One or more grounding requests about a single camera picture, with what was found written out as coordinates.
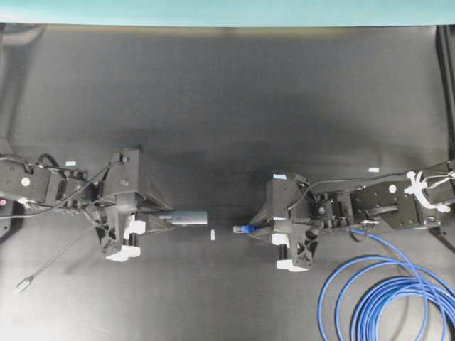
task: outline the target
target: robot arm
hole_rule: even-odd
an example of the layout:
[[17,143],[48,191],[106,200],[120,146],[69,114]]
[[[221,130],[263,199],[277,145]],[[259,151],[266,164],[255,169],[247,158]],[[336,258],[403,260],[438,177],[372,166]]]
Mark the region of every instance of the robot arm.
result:
[[[173,211],[152,185],[147,171],[139,149],[116,153],[91,179],[84,170],[59,167],[48,154],[34,164],[3,154],[0,221],[7,228],[0,233],[7,232],[13,218],[26,219],[50,211],[82,213],[96,229],[102,254],[109,260],[126,261],[140,255],[140,234],[167,231],[173,224],[207,224],[206,212]],[[13,202],[35,212],[15,215]]]
[[[275,174],[267,184],[267,201],[248,225],[248,233],[279,247],[278,269],[312,267],[319,235],[355,228],[370,229],[382,220],[392,229],[432,229],[445,245],[455,242],[441,225],[455,202],[455,161],[421,170],[370,179],[328,180],[309,184],[295,174]],[[391,180],[378,182],[381,178]],[[360,180],[375,183],[355,190],[315,193],[318,184]]]

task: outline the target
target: black cable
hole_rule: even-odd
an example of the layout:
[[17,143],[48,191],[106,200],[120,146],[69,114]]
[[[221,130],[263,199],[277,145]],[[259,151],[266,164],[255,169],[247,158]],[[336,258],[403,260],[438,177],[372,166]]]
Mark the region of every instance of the black cable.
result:
[[49,163],[50,163],[53,167],[60,167],[60,166],[58,165],[58,162],[54,159],[54,157],[53,157],[52,155],[50,155],[50,154],[47,154],[47,153],[41,154],[41,155],[39,156],[39,158],[38,158],[38,161],[37,161],[36,163],[37,163],[38,165],[44,166],[43,161],[44,161],[45,159],[48,160]]
[[88,188],[88,186],[90,186],[92,183],[94,183],[100,175],[102,175],[104,172],[109,170],[112,166],[120,165],[120,164],[123,164],[123,162],[117,161],[117,162],[108,164],[102,170],[100,170],[93,178],[88,180],[87,183],[85,185],[83,185],[79,190],[76,190],[71,195],[69,195],[66,199],[64,199],[64,201],[60,202],[59,204],[57,204],[55,206],[52,206],[51,208],[49,208],[47,210],[37,212],[37,213],[31,213],[28,215],[4,215],[4,216],[0,216],[0,220],[33,218],[33,217],[38,217],[40,215],[44,215],[45,213],[49,213],[51,211],[57,210],[58,208],[62,207],[65,203],[67,203],[69,200],[73,199],[76,195],[83,192],[86,188]]
[[447,108],[447,126],[449,130],[449,157],[455,157],[455,72],[454,48],[451,42],[449,25],[437,26],[437,53],[444,96]]
[[391,176],[403,176],[407,172],[408,172],[408,170],[406,170],[405,172],[388,173],[388,174],[378,175],[378,176],[371,177],[371,178],[348,178],[348,179],[335,179],[335,180],[318,181],[317,183],[314,183],[313,185],[310,185],[304,192],[302,192],[302,194],[300,195],[299,199],[297,199],[292,205],[288,206],[286,209],[288,211],[292,210],[294,207],[296,207],[304,199],[304,197],[306,196],[308,191],[310,191],[310,189],[312,189],[312,188],[314,188],[314,187],[316,187],[318,185],[323,185],[324,183],[346,183],[346,182],[376,181],[376,180],[383,179],[383,178],[389,178]]

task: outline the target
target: wire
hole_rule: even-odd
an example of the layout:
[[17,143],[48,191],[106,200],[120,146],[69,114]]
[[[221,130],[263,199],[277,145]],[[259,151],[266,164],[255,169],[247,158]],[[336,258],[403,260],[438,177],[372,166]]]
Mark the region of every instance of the wire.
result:
[[[353,229],[352,233],[365,235],[365,232],[359,229]],[[436,274],[433,274],[430,270],[427,270],[421,266],[413,264],[406,255],[400,251],[396,246],[389,243],[387,240],[380,238],[375,234],[369,234],[369,238],[374,239],[375,241],[384,244],[385,246],[391,248],[393,251],[397,252],[404,261],[399,261],[386,256],[361,256],[355,259],[352,259],[342,266],[338,267],[327,279],[321,294],[319,296],[318,302],[318,323],[319,330],[324,340],[328,340],[323,318],[322,318],[322,309],[323,302],[327,292],[327,288],[331,284],[332,280],[339,275],[344,269],[347,269],[349,266],[357,264],[362,261],[379,261],[378,263],[371,264],[366,266],[364,269],[356,273],[343,287],[335,306],[335,325],[336,325],[336,334],[338,339],[343,341],[344,338],[341,333],[341,323],[340,323],[340,307],[344,295],[354,281],[362,276],[363,274],[369,272],[370,270],[377,269],[383,266],[389,265],[398,265],[406,269],[410,273],[413,273],[414,276],[398,276],[388,278],[385,281],[381,281],[375,284],[368,292],[361,298],[360,302],[357,304],[354,314],[350,324],[350,339],[362,340],[362,341],[377,341],[379,334],[379,324],[380,318],[384,309],[387,305],[393,301],[396,301],[399,298],[406,296],[419,296],[424,299],[424,319],[422,321],[422,326],[420,328],[419,334],[416,340],[421,340],[424,334],[424,331],[428,323],[428,301],[433,302],[441,311],[442,318],[444,321],[443,332],[441,340],[444,340],[446,337],[447,330],[447,318],[450,320],[452,325],[455,325],[455,292],[451,289],[447,283],[439,278]],[[423,277],[422,274],[428,275],[430,278],[434,279],[437,283],[430,282]]]
[[89,227],[88,229],[85,229],[84,231],[82,231],[81,234],[79,234],[76,238],[74,238],[71,242],[69,242],[68,244],[65,245],[65,247],[63,247],[63,249],[61,249],[59,252],[57,252],[56,254],[54,254],[47,262],[45,262],[42,266],[39,267],[38,270],[36,270],[35,272],[32,273],[32,277],[36,278],[41,272],[43,272],[44,270],[46,270],[49,266],[52,265],[52,263],[54,261],[56,261],[58,259],[58,257],[60,257],[62,254],[64,254],[67,250],[69,250],[69,248],[76,244],[79,239],[81,239],[82,237],[85,236],[86,233],[92,231],[93,229],[95,228],[95,226],[91,226]]
[[372,177],[372,178],[348,178],[348,179],[335,179],[335,180],[318,181],[317,183],[314,183],[313,185],[310,185],[304,192],[302,192],[302,194],[299,196],[299,198],[293,204],[291,204],[290,206],[287,207],[287,210],[290,211],[294,207],[296,207],[304,199],[304,197],[306,196],[308,191],[310,191],[310,189],[315,188],[318,185],[323,185],[325,183],[346,183],[346,182],[375,181],[375,180],[379,180],[379,179],[383,179],[383,178],[389,178],[391,176],[402,176],[402,175],[406,174],[407,172],[408,172],[408,170],[406,170],[405,172],[399,172],[399,173],[383,174],[383,175],[375,176],[375,177]]
[[123,164],[123,162],[117,161],[117,162],[109,163],[102,170],[100,170],[95,176],[93,176],[93,178],[88,180],[87,183],[85,185],[83,185],[79,190],[76,190],[71,195],[69,195],[66,199],[64,199],[64,201],[60,202],[59,204],[57,204],[55,206],[52,206],[51,208],[48,208],[47,210],[40,211],[40,212],[37,212],[37,213],[31,213],[31,214],[27,214],[27,215],[3,215],[3,216],[0,216],[0,220],[4,220],[4,219],[27,219],[27,218],[38,217],[40,215],[44,215],[45,213],[49,213],[51,211],[55,211],[55,210],[59,209],[60,207],[62,207],[69,200],[73,199],[76,195],[78,195],[79,193],[83,192],[90,185],[92,185],[92,183],[94,183],[96,181],[96,179],[100,175],[102,175],[104,172],[108,171],[112,166],[119,165],[119,164]]
[[38,277],[39,274],[41,274],[44,270],[46,270],[49,266],[51,266],[62,254],[64,254],[71,246],[76,244],[79,239],[84,237],[88,232],[92,231],[96,226],[91,226],[88,229],[85,229],[80,233],[79,235],[76,236],[71,242],[65,245],[59,252],[54,254],[47,262],[45,262],[42,266],[40,266],[35,272],[33,272],[30,276],[25,277],[22,281],[20,281],[16,285],[16,292],[20,293],[24,291],[30,284],[32,283],[33,280]]
[[41,165],[41,166],[44,166],[43,165],[43,161],[44,159],[48,160],[49,163],[53,166],[53,167],[60,167],[58,165],[58,162],[54,159],[54,157],[50,154],[41,154],[39,157],[38,157],[38,161],[36,162],[38,165]]

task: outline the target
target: teal wall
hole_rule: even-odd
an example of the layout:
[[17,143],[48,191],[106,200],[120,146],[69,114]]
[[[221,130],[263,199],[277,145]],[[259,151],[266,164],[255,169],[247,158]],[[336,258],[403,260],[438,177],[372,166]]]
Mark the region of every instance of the teal wall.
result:
[[0,0],[0,21],[138,26],[455,23],[455,0]]

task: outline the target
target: small white sticker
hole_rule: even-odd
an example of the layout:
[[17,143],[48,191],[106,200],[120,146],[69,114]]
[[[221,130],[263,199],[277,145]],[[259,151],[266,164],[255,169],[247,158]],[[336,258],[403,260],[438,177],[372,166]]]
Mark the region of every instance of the small white sticker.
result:
[[273,179],[286,180],[286,174],[274,174]]
[[391,193],[396,193],[397,192],[397,186],[392,184],[389,186],[389,192]]

